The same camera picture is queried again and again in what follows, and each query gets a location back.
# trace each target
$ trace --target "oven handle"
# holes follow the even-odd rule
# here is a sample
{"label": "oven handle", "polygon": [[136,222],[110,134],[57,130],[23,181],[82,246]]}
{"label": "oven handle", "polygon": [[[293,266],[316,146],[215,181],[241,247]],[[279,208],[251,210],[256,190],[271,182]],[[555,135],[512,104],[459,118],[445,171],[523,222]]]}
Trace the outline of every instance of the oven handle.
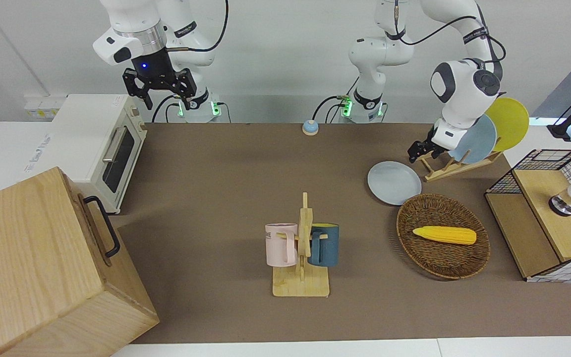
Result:
{"label": "oven handle", "polygon": [[105,211],[105,208],[103,207],[103,204],[100,201],[100,199],[96,196],[89,196],[83,199],[83,203],[85,203],[86,205],[91,202],[98,203],[98,208],[100,208],[100,213],[102,213],[103,219],[105,220],[105,224],[107,224],[107,229],[109,229],[109,234],[112,235],[112,240],[114,241],[114,247],[109,249],[109,251],[105,253],[105,257],[111,258],[114,255],[116,255],[116,253],[118,253],[118,251],[120,250],[120,241],[118,241],[118,236],[114,231],[112,223],[109,222],[109,216],[107,215],[107,211]]}
{"label": "oven handle", "polygon": [[120,143],[122,143],[123,138],[125,138],[125,134],[127,134],[126,126],[123,126],[122,128],[116,128],[116,130],[114,130],[114,135],[112,136],[112,140],[109,143],[107,152],[105,152],[105,155],[103,156],[104,163],[113,163],[114,160],[116,160],[118,149],[120,149]]}

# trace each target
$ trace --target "oven window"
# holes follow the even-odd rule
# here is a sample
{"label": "oven window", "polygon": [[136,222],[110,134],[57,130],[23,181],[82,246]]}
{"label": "oven window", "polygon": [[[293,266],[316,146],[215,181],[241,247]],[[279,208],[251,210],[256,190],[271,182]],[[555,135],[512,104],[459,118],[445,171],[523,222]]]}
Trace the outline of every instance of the oven window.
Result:
{"label": "oven window", "polygon": [[118,190],[118,184],[122,178],[122,173],[127,167],[127,161],[129,161],[129,156],[131,156],[131,151],[133,150],[134,144],[135,141],[133,140],[133,136],[129,130],[127,130],[124,138],[122,139],[122,142],[120,143],[120,147],[118,148],[116,159],[113,163],[107,164],[107,167],[105,168],[105,172],[103,173],[103,181],[107,184],[107,187],[109,187],[113,193],[116,193],[116,190]]}

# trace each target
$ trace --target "plate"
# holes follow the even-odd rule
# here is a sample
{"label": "plate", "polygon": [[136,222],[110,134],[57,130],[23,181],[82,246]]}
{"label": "plate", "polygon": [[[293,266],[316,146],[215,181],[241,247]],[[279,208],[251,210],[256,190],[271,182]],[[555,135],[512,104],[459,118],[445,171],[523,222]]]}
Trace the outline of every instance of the plate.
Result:
{"label": "plate", "polygon": [[499,97],[488,108],[486,115],[497,129],[499,141],[493,151],[504,151],[519,144],[530,125],[528,110],[512,98]]}
{"label": "plate", "polygon": [[422,191],[422,181],[415,171],[396,161],[375,164],[367,174],[367,183],[374,196],[396,206]]}
{"label": "plate", "polygon": [[[497,129],[489,116],[482,115],[459,141],[454,150],[449,151],[451,158],[465,164],[478,163],[490,155],[497,141]],[[470,154],[462,161],[467,151]]]}

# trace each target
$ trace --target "wooden crate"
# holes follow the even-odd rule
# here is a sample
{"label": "wooden crate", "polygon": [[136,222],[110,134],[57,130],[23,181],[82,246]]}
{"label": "wooden crate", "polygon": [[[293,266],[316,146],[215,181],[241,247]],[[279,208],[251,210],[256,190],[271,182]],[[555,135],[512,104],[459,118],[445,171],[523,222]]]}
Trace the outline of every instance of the wooden crate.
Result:
{"label": "wooden crate", "polygon": [[[571,216],[559,216],[548,205],[549,197],[568,187],[567,179],[559,170],[515,169],[512,175],[521,193],[485,196],[521,276],[571,280]],[[564,277],[551,276],[556,272]]]}
{"label": "wooden crate", "polygon": [[0,191],[0,356],[108,357],[158,323],[129,253],[57,168]]}

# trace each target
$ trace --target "wire basket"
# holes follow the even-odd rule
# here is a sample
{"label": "wire basket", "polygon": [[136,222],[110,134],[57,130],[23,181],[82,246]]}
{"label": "wire basket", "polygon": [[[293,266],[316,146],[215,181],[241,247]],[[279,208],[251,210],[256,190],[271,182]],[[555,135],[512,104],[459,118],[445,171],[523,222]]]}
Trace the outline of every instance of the wire basket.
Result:
{"label": "wire basket", "polygon": [[[423,226],[470,228],[477,233],[471,245],[431,241],[413,233]],[[477,217],[455,199],[420,194],[406,201],[398,212],[396,230],[408,256],[429,273],[450,280],[479,273],[490,258],[488,233]]]}

